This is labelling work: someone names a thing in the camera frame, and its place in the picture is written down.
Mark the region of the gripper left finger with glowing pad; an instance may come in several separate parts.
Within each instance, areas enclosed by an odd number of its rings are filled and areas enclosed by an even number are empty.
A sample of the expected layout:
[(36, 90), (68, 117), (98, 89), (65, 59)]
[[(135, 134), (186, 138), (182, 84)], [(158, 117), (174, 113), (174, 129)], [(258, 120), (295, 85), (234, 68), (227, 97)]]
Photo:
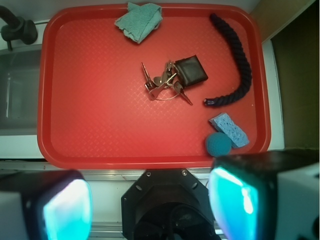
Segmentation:
[(2, 240), (86, 240), (92, 217), (91, 188), (77, 170), (0, 175)]

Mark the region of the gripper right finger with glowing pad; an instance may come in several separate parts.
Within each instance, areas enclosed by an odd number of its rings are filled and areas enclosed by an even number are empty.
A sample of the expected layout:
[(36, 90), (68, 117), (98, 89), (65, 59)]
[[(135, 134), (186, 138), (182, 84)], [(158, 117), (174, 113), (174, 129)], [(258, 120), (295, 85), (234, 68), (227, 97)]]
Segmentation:
[(288, 149), (218, 157), (208, 197), (229, 240), (317, 240), (320, 153)]

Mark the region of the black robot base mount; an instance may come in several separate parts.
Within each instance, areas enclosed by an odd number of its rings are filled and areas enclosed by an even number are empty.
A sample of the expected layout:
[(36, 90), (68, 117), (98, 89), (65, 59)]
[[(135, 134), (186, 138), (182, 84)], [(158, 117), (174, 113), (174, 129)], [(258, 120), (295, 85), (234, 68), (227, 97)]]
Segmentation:
[(127, 240), (219, 240), (209, 192), (187, 169), (147, 169), (121, 197)]

